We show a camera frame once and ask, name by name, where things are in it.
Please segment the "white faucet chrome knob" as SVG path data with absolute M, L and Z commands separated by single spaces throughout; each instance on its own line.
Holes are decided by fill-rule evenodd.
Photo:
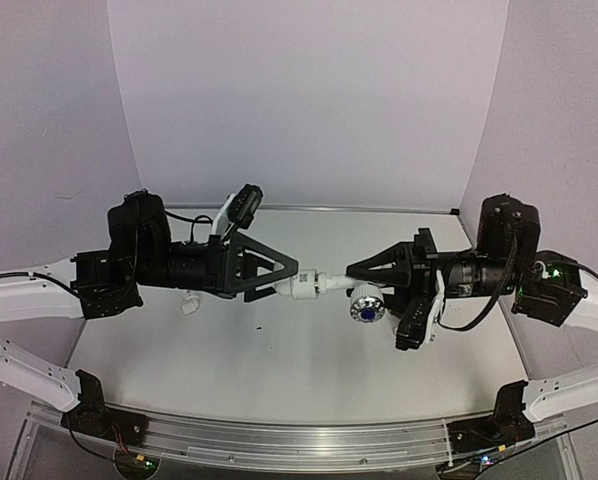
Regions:
M 325 295 L 334 291 L 349 292 L 349 314 L 357 322 L 370 324 L 378 322 L 386 313 L 386 305 L 381 288 L 345 275 L 329 275 L 318 272 L 316 291 Z

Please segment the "white elbow fitting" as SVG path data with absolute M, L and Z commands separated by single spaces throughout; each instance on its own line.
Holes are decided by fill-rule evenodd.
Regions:
M 316 269 L 300 270 L 296 275 L 276 282 L 275 292 L 294 300 L 316 300 L 319 296 L 318 272 Z

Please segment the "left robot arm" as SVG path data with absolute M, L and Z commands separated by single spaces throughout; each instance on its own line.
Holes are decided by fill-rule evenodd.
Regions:
M 263 199 L 251 184 L 231 194 L 213 217 L 203 242 L 172 238 L 172 213 L 147 190 L 124 197 L 107 214 L 110 245 L 68 260 L 0 272 L 0 323 L 43 318 L 101 319 L 143 304 L 142 286 L 205 292 L 252 302 L 274 294 L 274 284 L 299 270 L 297 260 L 245 235 Z M 0 334 L 0 382 L 28 393 L 106 434 L 113 413 L 96 382 L 84 373 L 40 359 Z

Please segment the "white elbow fitting far left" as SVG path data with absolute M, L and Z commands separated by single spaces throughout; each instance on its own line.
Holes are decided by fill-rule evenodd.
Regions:
M 200 296 L 197 292 L 187 291 L 181 302 L 181 310 L 185 316 L 189 316 L 198 311 L 200 307 Z

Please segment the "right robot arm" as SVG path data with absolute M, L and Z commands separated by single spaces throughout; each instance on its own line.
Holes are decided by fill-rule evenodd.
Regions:
M 351 314 L 362 322 L 376 320 L 380 310 L 395 314 L 395 346 L 414 350 L 432 341 L 445 325 L 441 318 L 449 299 L 481 297 L 486 304 L 456 332 L 477 328 L 497 301 L 511 295 L 511 310 L 558 328 L 598 333 L 598 273 L 552 250 L 538 248 L 537 208 L 508 194 L 486 198 L 481 206 L 477 244 L 456 252 L 437 250 L 429 229 L 411 241 L 349 265 L 347 276 L 373 287 L 350 293 Z

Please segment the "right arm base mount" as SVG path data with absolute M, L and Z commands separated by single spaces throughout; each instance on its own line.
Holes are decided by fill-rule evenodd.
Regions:
M 528 385 L 525 380 L 504 385 L 497 392 L 490 414 L 451 422 L 448 433 L 452 453 L 459 455 L 500 446 L 512 447 L 532 439 L 535 428 L 524 415 L 523 402 L 523 392 Z

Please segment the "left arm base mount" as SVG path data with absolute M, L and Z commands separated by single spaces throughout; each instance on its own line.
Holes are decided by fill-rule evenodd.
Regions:
M 123 447 L 139 447 L 145 440 L 148 417 L 106 404 L 100 380 L 77 370 L 80 393 L 77 405 L 62 415 L 61 425 L 93 438 L 115 441 Z

